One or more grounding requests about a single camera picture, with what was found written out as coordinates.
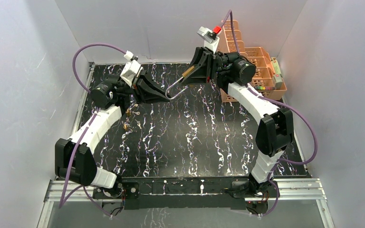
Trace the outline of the small brass padlock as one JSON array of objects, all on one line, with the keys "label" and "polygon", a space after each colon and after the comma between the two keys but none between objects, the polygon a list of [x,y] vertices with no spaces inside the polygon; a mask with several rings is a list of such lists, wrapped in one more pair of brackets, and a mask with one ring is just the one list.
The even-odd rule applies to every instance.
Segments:
[{"label": "small brass padlock", "polygon": [[129,131],[129,124],[123,124],[123,129],[127,132]]}]

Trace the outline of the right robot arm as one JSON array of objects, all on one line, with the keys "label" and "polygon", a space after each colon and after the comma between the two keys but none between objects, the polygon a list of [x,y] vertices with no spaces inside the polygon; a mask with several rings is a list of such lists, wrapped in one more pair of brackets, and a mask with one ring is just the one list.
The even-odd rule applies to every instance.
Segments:
[{"label": "right robot arm", "polygon": [[212,80],[236,99],[256,120],[256,146],[259,150],[249,182],[245,187],[255,197],[262,196],[273,183],[273,170],[294,138],[293,113],[279,108],[251,86],[257,68],[238,52],[213,52],[197,47],[188,69],[179,82],[201,85]]}]

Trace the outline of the large long-shackle brass padlock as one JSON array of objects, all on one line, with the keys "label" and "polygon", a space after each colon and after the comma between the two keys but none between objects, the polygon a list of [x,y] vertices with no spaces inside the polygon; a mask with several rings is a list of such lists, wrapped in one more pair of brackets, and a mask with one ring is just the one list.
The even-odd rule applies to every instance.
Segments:
[{"label": "large long-shackle brass padlock", "polygon": [[169,99],[169,100],[174,100],[175,98],[177,98],[182,92],[184,92],[189,86],[186,85],[184,86],[176,95],[169,95],[169,92],[172,88],[180,85],[182,83],[182,81],[194,70],[195,66],[191,66],[188,69],[186,69],[183,73],[182,76],[180,78],[178,78],[174,83],[172,83],[165,91],[165,96]]}]

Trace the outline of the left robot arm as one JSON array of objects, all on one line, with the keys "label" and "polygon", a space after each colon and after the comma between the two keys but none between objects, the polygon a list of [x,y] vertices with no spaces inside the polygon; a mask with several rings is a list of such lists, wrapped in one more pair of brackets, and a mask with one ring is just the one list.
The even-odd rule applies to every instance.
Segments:
[{"label": "left robot arm", "polygon": [[138,104],[169,102],[170,98],[145,70],[138,71],[131,85],[121,76],[109,74],[89,95],[96,110],[77,132],[56,142],[55,174],[82,186],[105,188],[110,197],[117,198],[123,192],[121,177],[96,165],[95,148],[112,125],[126,114],[131,97]]}]

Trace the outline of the medium brass padlock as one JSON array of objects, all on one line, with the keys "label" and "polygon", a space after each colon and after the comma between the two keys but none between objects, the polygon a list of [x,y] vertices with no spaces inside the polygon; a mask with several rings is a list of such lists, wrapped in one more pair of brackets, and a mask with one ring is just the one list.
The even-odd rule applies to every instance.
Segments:
[{"label": "medium brass padlock", "polygon": [[132,110],[131,110],[131,108],[128,108],[127,110],[126,110],[126,112],[125,112],[125,114],[126,114],[126,116],[129,118],[129,117],[131,117],[133,114],[132,114]]}]

